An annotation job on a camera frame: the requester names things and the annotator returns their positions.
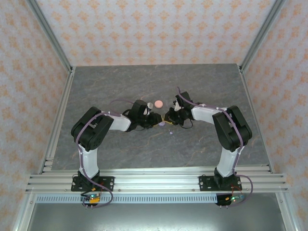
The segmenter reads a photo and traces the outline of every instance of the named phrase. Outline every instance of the patterned wallpaper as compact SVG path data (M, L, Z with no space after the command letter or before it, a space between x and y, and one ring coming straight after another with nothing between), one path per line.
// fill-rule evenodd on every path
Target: patterned wallpaper
M245 73L267 149L308 227L308 4L285 3Z
M36 174L67 72L25 0L0 1L0 230Z
M275 0L38 0L72 65L240 64Z

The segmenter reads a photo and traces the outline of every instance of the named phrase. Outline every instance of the purple cable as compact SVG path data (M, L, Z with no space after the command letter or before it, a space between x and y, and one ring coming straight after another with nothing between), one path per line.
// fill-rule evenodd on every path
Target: purple cable
M87 180L90 181L92 184L94 184L94 185L96 185L96 186L98 186L98 187L100 187L100 188L102 188L102 189L105 189L105 190L108 191L108 192L110 193L110 195L111 195L111 199L110 199L107 203L105 203L105 204L100 204L100 205L96 205L96 206L92 206L92 205L91 205L91 208L99 208L99 207L106 206L106 205L110 204L110 203L112 202L113 198L114 198L114 195L112 194L112 192L111 192L108 188L106 188L105 186L102 186L102 185L100 185L100 184L98 184L98 183L92 181L91 178L88 177L88 175L87 175L87 173L86 173L86 171L85 171L85 169L84 169L84 167L83 167L83 156L82 156L83 153L82 153L82 150L81 150L81 148L79 147L79 144L78 144L78 141L79 141L79 139L80 139L81 134L85 131L85 129L89 126L89 124L90 124L93 120L95 120L97 117L102 116L102 115L109 115L109 114L107 114L106 112L100 112L100 113L96 114L95 116L93 116L93 117L85 124L85 126L81 129L80 133L77 135L77 138L76 138L76 145L77 145L77 148L78 148L79 154L80 154L80 155L79 155L79 159L80 159L80 166L81 166L83 175L84 175L84 176L87 178ZM88 199L88 198L89 198L89 197L85 197L85 198L83 199L83 201L82 201L83 206L86 207L86 208L88 207L88 205L85 205L85 200Z
M178 88L178 94L179 94L180 98L183 99L185 102L187 102L187 103L189 103L189 104L191 104L191 105L193 105L193 106L196 106L196 107L204 107L204 106L202 106L202 105L195 104L195 103L190 102L189 100L185 99L185 98L181 95L181 90L180 90L180 88L179 88L179 87L177 87L177 88ZM243 139L242 139L242 137L241 137L241 135L240 135L240 132L238 131L238 129L237 129L237 127L236 127L234 121L232 120L232 118L229 116L229 114L228 114L225 110L223 110L222 108L219 108L219 107L211 106L211 105L206 105L205 108L210 108L210 109L219 110L219 111L223 112L223 113L225 114L225 116L228 118L228 120L230 121L230 123L232 124L232 126L233 126L233 128L234 128L234 130L235 130L235 133L236 133L236 135L238 136L238 138L239 138L239 140L240 140L240 148L237 150L236 158L235 158L234 164L233 164L233 166L232 166L232 173L233 173L236 177L245 177L245 178L247 178L247 179L249 180L250 184L251 184L251 191L250 191L249 195L248 195L244 200L242 200L240 203L237 203L237 204L234 204L234 205L230 205L230 206L225 206L225 207L228 208L228 207L235 207L235 206L241 205L242 203L246 202L246 201L251 197L252 192L253 192L253 190L254 190L254 185L253 185L253 183L252 183L252 180L251 180L248 176L245 176L245 175L237 175L236 172L235 172L235 167L236 167L237 162L238 162L238 160L239 160L239 158L240 158L240 151L242 150L242 148L243 148L243 146L244 146Z
M124 101L124 102L127 102L127 103L134 104L132 101L129 101L129 100L115 99L115 100L112 100L112 101L109 103L109 105L111 106L111 104L114 103L114 102L116 102L116 101ZM110 110L113 111L114 113L120 114L120 113L116 112L115 110L113 110L113 108L111 108Z

